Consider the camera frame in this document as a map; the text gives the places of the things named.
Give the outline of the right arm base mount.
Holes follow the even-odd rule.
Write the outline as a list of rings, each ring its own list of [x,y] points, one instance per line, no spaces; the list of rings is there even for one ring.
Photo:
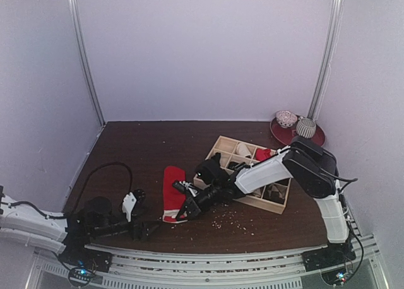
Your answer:
[[[350,261],[356,259],[352,244],[347,242],[328,243],[326,247],[305,251],[301,256],[307,272],[344,264],[347,259]]]

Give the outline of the red sock with striped cuff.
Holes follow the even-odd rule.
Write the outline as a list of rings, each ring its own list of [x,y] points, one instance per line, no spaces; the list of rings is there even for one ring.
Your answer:
[[[172,184],[186,179],[186,172],[175,166],[168,166],[164,170],[163,175],[163,216],[162,220],[165,223],[182,223],[187,221],[186,215],[182,214],[180,218],[184,220],[178,221],[176,219],[183,203],[186,200],[184,194],[179,192]]]

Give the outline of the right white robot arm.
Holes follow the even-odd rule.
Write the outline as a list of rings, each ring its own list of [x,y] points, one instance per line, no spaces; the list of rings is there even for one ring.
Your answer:
[[[241,163],[228,174],[213,158],[196,168],[207,187],[175,180],[171,186],[185,196],[176,221],[192,220],[221,200],[239,199],[269,184],[294,179],[319,207],[331,244],[324,250],[328,264],[338,264],[347,254],[350,230],[346,221],[344,188],[350,179],[339,176],[335,156],[310,139],[297,136],[292,143],[258,163]]]

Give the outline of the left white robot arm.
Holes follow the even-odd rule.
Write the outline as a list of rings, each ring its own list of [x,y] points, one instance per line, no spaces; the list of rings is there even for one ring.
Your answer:
[[[75,213],[42,211],[28,201],[15,201],[1,194],[1,237],[66,254],[77,266],[91,259],[85,248],[92,240],[128,234],[133,240],[146,241],[161,225],[143,221],[145,192],[137,189],[122,200],[121,213],[114,215],[108,198],[97,196]]]

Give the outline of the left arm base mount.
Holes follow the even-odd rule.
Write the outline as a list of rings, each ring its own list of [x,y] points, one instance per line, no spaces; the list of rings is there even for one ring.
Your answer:
[[[108,273],[112,254],[110,252],[89,249],[84,246],[67,246],[58,258],[65,264],[83,267],[90,271]]]

